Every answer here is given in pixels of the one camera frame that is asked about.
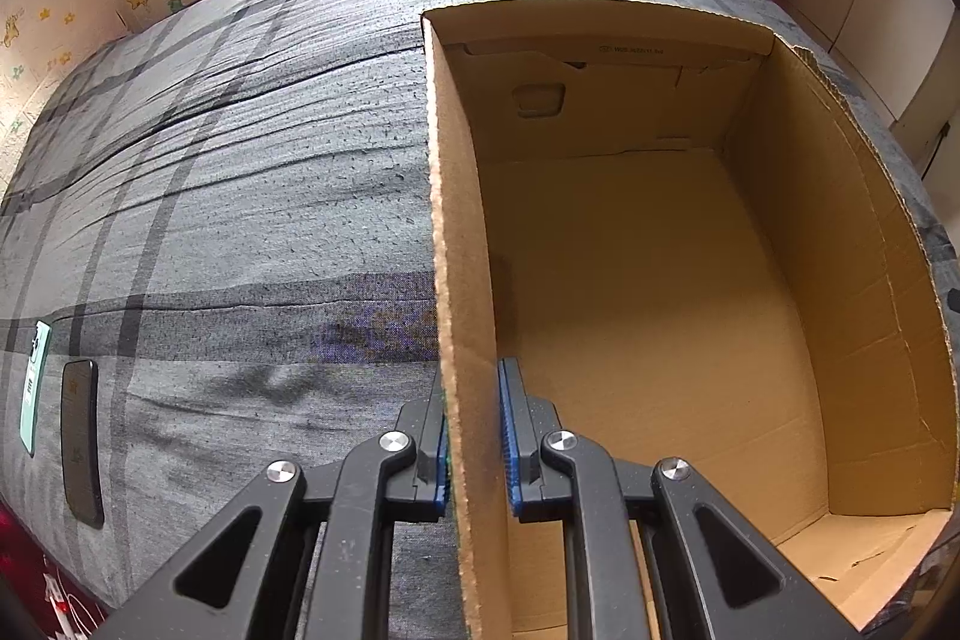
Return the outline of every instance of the cardboard box inner wall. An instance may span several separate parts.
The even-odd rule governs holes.
[[[508,519],[498,356],[616,458],[687,458],[865,626],[949,517],[956,394],[909,214],[812,57],[626,1],[424,35],[474,640],[565,637],[560,525]]]

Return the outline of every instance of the black smartphone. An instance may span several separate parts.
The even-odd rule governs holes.
[[[91,360],[69,362],[64,367],[61,459],[66,503],[80,521],[102,528],[104,505],[97,459],[97,365]]]

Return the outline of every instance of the giraffe sticker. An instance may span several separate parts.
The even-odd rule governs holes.
[[[16,22],[20,19],[20,15],[22,14],[23,14],[23,10],[21,9],[19,12],[16,13],[16,15],[10,15],[7,18],[7,31],[3,37],[4,47],[12,47],[13,40],[20,35],[20,31],[16,27]]]
[[[147,0],[127,0],[127,4],[130,5],[130,9],[137,9],[139,6],[149,6],[150,2]]]

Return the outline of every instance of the silver pivot bolt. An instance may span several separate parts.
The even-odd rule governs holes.
[[[296,475],[296,464],[293,461],[274,461],[267,467],[267,480],[270,482],[287,482]]]
[[[560,429],[559,432],[550,432],[546,435],[546,444],[555,451],[568,451],[577,445],[577,435]]]
[[[670,456],[661,461],[661,472],[667,480],[683,480],[690,474],[690,465],[683,458]]]
[[[410,437],[403,432],[387,432],[380,438],[380,447],[389,453],[402,451],[410,444]]]

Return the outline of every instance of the bed mattress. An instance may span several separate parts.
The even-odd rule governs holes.
[[[205,0],[103,47],[30,133],[0,209],[0,492],[120,605],[278,456],[342,458],[435,371],[426,9],[489,0]],[[856,87],[769,0],[638,0],[814,52],[922,231],[954,355],[956,257]],[[20,399],[53,327],[35,456]],[[64,500],[59,383],[100,367],[106,523]],[[464,637],[451,522],[397,529],[392,636]]]

